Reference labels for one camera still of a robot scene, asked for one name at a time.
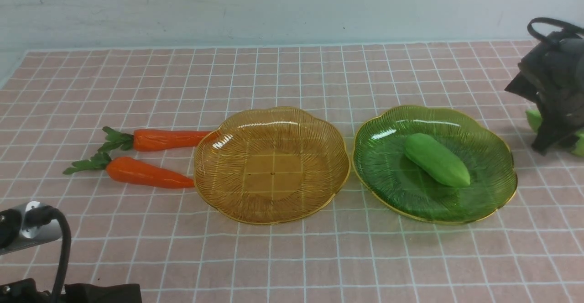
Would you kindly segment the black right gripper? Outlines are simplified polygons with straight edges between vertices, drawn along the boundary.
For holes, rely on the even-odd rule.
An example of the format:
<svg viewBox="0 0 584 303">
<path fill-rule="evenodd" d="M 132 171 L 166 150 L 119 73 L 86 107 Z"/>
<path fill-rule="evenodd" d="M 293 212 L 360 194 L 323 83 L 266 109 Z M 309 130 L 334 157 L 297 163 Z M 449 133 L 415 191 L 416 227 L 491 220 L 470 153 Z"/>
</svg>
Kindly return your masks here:
<svg viewBox="0 0 584 303">
<path fill-rule="evenodd" d="M 531 148 L 544 156 L 552 148 L 580 155 L 583 128 L 583 37 L 552 32 L 518 64 L 505 91 L 535 104 L 542 121 Z"/>
</svg>

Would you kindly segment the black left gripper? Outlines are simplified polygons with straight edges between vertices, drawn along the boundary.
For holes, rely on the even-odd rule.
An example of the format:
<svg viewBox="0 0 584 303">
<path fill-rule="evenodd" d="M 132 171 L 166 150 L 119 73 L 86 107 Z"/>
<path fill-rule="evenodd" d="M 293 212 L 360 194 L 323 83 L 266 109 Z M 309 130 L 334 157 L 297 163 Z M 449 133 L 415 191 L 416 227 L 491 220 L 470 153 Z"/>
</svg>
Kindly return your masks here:
<svg viewBox="0 0 584 303">
<path fill-rule="evenodd" d="M 33 278 L 2 285 L 2 303 L 49 303 L 50 291 L 38 291 Z M 58 303 L 141 303 L 139 284 L 121 284 L 100 287 L 85 283 L 65 284 L 64 292 L 57 298 Z"/>
</svg>

